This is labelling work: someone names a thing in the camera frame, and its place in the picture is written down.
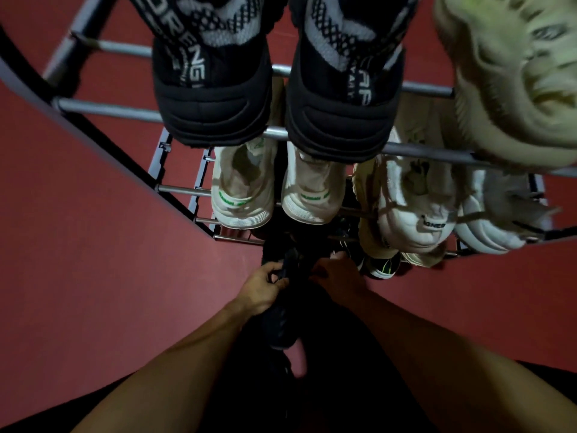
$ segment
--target shoe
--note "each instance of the shoe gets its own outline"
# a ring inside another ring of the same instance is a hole
[[[577,160],[575,8],[575,0],[435,0],[459,128],[489,160],[534,171]]]
[[[270,124],[281,126],[285,103],[282,79],[272,80]],[[255,229],[272,217],[274,162],[278,142],[255,138],[242,146],[216,147],[212,171],[212,210],[221,225]]]
[[[389,143],[443,147],[435,101],[403,94]],[[395,249],[428,253],[455,226],[456,186],[448,163],[394,155],[376,159],[380,174],[379,228]]]
[[[276,259],[270,260],[269,258],[274,258],[278,250],[288,243],[284,238],[271,246],[270,240],[265,241],[263,246],[266,247],[268,245],[268,249],[263,249],[263,264],[267,261],[278,261]],[[300,255],[295,247],[287,249],[283,258],[283,268],[278,273],[278,279],[289,278],[293,283],[299,283],[299,259]],[[296,286],[289,285],[279,291],[275,302],[260,316],[264,340],[272,349],[289,349],[297,341],[298,326],[295,316],[295,288]]]
[[[283,210],[298,222],[329,223],[343,203],[345,165],[313,159],[290,141],[287,154],[289,165],[281,195]]]
[[[391,279],[399,270],[400,252],[397,252],[392,258],[384,260],[367,258],[365,266],[372,276],[379,279]]]
[[[455,232],[477,252],[501,255],[525,246],[529,237],[548,229],[557,208],[531,198],[526,175],[467,167],[465,196]]]
[[[401,255],[405,258],[407,263],[410,263],[414,266],[426,267],[429,269],[442,262],[446,252],[447,242],[443,242],[434,248],[431,252],[425,254],[401,252]]]
[[[355,164],[353,168],[353,191],[364,212],[377,214],[381,181],[376,171],[375,159]],[[399,252],[386,242],[381,235],[379,225],[374,219],[360,218],[358,225],[359,243],[369,257],[387,260]]]
[[[400,45],[418,0],[290,0],[299,42],[288,137],[317,159],[353,164],[383,150],[403,80]]]
[[[336,229],[333,235],[343,237],[333,250],[333,252],[345,251],[349,258],[355,263],[358,270],[361,270],[365,262],[365,253],[358,242],[358,224],[350,218],[342,217],[337,220]]]
[[[162,121],[191,147],[231,146],[263,133],[272,66],[266,35],[287,0],[130,0],[155,35]]]

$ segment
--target shoe rack frame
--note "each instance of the shoe rack frame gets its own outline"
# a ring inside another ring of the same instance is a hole
[[[55,123],[68,130],[80,141],[89,145],[106,160],[116,165],[137,183],[144,185],[158,195],[165,203],[169,203],[186,218],[215,240],[261,245],[262,241],[229,237],[220,234],[219,222],[214,218],[200,218],[198,200],[200,197],[210,197],[211,191],[202,188],[208,163],[213,162],[211,149],[205,149],[200,161],[196,181],[193,188],[185,188],[163,183],[164,163],[171,150],[172,136],[166,129],[162,130],[156,149],[152,152],[152,160],[148,170],[142,168],[126,152],[100,131],[84,115],[106,115],[116,118],[127,118],[138,121],[162,123],[158,111],[138,109],[115,104],[94,103],[72,98],[76,92],[80,73],[84,63],[93,51],[106,51],[116,54],[148,57],[152,48],[145,45],[118,43],[99,39],[116,0],[85,0],[72,22],[67,36],[54,52],[44,73],[36,72],[20,51],[0,28],[0,79],[14,93],[21,96],[31,105],[50,117]],[[273,65],[273,74],[281,77],[290,75],[290,66]],[[422,94],[431,97],[451,98],[453,89],[449,86],[423,84],[419,82],[403,83],[403,91]],[[288,135],[284,127],[269,126],[264,136],[279,141],[287,141]],[[484,162],[473,152],[451,151],[423,145],[387,144],[384,153],[431,160],[446,161],[454,164],[499,168],[494,164]],[[577,166],[565,167],[549,172],[552,175],[577,178]],[[546,203],[543,177],[529,174],[529,188]],[[191,196],[188,206],[181,203],[173,194],[180,193]],[[352,208],[342,208],[341,215],[354,217],[371,217]],[[536,232],[531,242],[543,243],[556,240],[566,240],[577,236],[577,226],[544,233]],[[472,254],[462,243],[458,242],[456,252],[448,252],[447,257]]]

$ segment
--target person's right hand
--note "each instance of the person's right hand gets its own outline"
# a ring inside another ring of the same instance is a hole
[[[332,300],[341,306],[347,306],[351,300],[369,291],[357,266],[345,252],[320,259],[309,279],[323,287]]]

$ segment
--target black shoe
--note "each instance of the black shoe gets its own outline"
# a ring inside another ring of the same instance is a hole
[[[375,278],[391,279],[397,273],[400,267],[400,252],[397,252],[392,258],[380,260],[367,256],[365,267]]]
[[[355,263],[358,270],[362,269],[365,253],[359,243],[359,222],[357,218],[342,217],[336,221],[334,235],[342,237],[334,247],[334,252],[345,251]]]
[[[299,43],[285,123],[315,158],[366,161],[389,138],[405,64],[400,42],[418,0],[376,2],[290,0]]]
[[[270,308],[260,315],[264,340],[273,349],[288,349],[297,341],[295,284],[299,283],[300,255],[288,234],[278,234],[264,242],[262,264],[283,261],[278,279],[289,278],[291,285],[281,290]]]
[[[154,91],[166,129],[192,147],[239,145],[270,113],[266,34],[287,0],[130,0],[155,35]]]

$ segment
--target leg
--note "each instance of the leg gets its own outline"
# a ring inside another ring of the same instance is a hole
[[[436,431],[391,360],[348,309],[320,286],[301,290],[307,380],[333,431]]]
[[[289,431],[294,386],[288,358],[264,342],[256,316],[235,342],[198,431]]]

